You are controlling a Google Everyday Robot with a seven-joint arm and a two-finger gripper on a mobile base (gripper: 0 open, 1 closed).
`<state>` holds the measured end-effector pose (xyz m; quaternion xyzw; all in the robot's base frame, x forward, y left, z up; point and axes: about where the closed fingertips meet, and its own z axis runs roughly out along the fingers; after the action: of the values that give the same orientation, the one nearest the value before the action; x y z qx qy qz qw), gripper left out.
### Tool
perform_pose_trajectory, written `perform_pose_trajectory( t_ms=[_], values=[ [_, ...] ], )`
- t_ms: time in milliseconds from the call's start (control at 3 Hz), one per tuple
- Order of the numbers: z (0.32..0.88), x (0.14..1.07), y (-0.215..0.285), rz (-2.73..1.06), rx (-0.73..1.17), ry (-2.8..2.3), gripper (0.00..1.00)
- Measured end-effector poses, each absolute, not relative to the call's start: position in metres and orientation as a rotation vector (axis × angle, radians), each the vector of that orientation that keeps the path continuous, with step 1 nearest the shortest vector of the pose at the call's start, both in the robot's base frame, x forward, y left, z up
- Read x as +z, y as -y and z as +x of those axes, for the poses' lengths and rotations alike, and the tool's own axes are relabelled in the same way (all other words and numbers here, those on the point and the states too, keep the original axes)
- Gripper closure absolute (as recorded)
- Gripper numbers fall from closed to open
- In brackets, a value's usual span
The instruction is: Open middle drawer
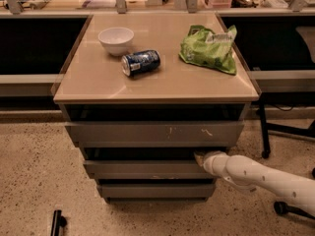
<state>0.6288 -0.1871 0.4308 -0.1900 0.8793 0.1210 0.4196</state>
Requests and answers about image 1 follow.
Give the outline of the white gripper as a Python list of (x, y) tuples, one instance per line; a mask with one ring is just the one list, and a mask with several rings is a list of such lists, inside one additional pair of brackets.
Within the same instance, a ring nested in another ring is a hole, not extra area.
[(209, 152), (206, 155), (203, 152), (194, 153), (195, 160), (198, 165), (202, 165), (203, 168), (215, 177), (226, 177), (226, 163), (229, 160), (229, 155), (225, 152), (214, 151)]

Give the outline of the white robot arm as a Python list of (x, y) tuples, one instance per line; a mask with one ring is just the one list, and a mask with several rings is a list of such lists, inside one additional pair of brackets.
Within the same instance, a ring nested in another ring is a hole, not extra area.
[(213, 177), (222, 178), (236, 190), (252, 193), (263, 188), (296, 205), (302, 214), (315, 216), (315, 181), (265, 166), (244, 155), (222, 151), (194, 153), (200, 167)]

